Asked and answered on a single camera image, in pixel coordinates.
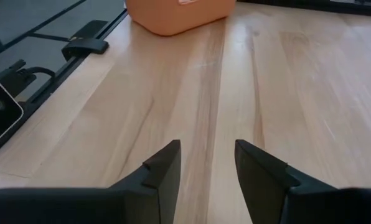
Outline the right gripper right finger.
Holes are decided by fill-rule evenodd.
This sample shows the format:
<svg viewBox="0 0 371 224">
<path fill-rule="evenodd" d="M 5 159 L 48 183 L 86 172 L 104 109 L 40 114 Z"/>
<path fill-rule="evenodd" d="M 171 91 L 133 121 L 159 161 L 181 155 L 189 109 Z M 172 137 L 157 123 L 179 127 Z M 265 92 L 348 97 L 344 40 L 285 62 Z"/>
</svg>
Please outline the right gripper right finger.
<svg viewBox="0 0 371 224">
<path fill-rule="evenodd" d="M 371 224 L 371 188 L 338 189 L 242 139 L 235 163 L 253 224 Z"/>
</svg>

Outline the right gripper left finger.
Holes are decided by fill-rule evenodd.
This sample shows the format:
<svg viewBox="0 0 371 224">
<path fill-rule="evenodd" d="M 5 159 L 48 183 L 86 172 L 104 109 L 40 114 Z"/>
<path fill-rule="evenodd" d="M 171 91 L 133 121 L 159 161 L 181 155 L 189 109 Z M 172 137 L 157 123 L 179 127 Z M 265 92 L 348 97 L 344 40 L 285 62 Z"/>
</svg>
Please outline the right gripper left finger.
<svg viewBox="0 0 371 224">
<path fill-rule="evenodd" d="M 0 224 L 173 224 L 180 177 L 176 139 L 107 188 L 0 189 Z"/>
</svg>

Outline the orange plastic tray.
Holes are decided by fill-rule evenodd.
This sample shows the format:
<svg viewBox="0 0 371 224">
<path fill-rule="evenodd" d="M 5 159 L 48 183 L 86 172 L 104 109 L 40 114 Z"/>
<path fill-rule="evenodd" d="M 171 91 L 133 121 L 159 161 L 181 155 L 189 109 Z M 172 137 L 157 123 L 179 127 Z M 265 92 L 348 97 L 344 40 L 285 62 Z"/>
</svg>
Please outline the orange plastic tray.
<svg viewBox="0 0 371 224">
<path fill-rule="evenodd" d="M 181 5 L 178 0 L 125 0 L 125 4 L 134 22 L 153 34 L 171 36 L 229 16 L 236 1 L 198 0 Z"/>
</svg>

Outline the black frame clamp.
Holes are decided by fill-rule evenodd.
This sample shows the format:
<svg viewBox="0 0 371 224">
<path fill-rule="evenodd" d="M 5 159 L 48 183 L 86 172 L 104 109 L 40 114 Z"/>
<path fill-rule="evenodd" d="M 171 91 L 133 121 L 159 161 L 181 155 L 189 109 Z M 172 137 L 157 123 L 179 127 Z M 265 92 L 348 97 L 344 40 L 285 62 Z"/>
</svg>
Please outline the black frame clamp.
<svg viewBox="0 0 371 224">
<path fill-rule="evenodd" d="M 74 33 L 69 38 L 69 43 L 61 49 L 65 60 L 86 54 L 103 54 L 109 47 L 109 43 L 95 36 L 107 23 L 107 21 L 93 20 Z"/>
</svg>

